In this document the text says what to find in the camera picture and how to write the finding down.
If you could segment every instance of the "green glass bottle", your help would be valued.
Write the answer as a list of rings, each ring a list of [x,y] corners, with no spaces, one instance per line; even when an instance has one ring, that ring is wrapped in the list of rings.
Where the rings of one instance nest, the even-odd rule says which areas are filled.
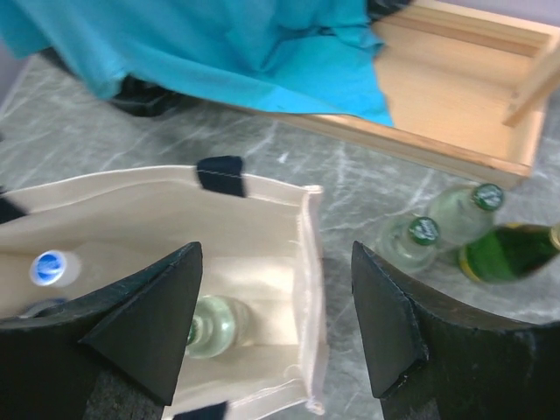
[[[530,276],[558,255],[560,223],[509,223],[462,247],[458,265],[474,281],[506,284]]]

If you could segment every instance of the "bottle cap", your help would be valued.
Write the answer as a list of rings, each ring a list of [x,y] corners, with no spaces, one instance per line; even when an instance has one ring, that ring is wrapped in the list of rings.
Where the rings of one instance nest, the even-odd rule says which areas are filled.
[[[409,234],[418,245],[429,246],[438,241],[439,227],[429,217],[416,217],[409,225]]]
[[[29,275],[37,286],[65,287],[78,278],[80,271],[76,255],[52,249],[33,260]]]
[[[495,212],[504,204],[504,192],[495,184],[482,184],[474,188],[472,199],[481,209]]]

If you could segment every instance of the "glass bottle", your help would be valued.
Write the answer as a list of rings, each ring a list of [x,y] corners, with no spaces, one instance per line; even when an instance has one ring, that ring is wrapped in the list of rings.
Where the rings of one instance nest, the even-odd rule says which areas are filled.
[[[412,274],[433,262],[438,239],[438,224],[433,219],[403,214],[383,225],[375,252],[400,271]]]
[[[51,249],[30,268],[37,286],[56,287],[62,298],[80,298],[150,265],[146,255],[104,242],[86,242],[71,250]]]
[[[457,185],[439,194],[426,215],[439,226],[440,251],[476,241],[494,226],[494,215],[504,202],[504,193],[494,184]]]
[[[194,359],[209,359],[246,344],[249,320],[249,308],[236,299],[200,297],[194,308],[185,354]]]
[[[498,226],[458,252],[458,265],[472,280],[505,284],[522,280],[560,254],[560,223],[553,227]]]

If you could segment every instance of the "blue bottle cap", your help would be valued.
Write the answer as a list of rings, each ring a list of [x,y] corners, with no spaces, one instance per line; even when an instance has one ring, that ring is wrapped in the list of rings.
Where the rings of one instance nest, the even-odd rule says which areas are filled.
[[[31,265],[31,280],[37,286],[50,286],[57,283],[67,269],[64,253],[57,250],[46,251],[35,258]]]

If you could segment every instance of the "green bottle cap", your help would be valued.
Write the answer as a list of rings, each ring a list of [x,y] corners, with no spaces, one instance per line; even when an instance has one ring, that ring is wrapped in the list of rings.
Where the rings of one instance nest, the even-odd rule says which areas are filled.
[[[482,210],[495,212],[504,204],[504,192],[495,184],[482,184],[472,190],[472,199]]]
[[[438,241],[439,227],[429,217],[416,217],[409,225],[409,234],[418,245],[429,246]]]

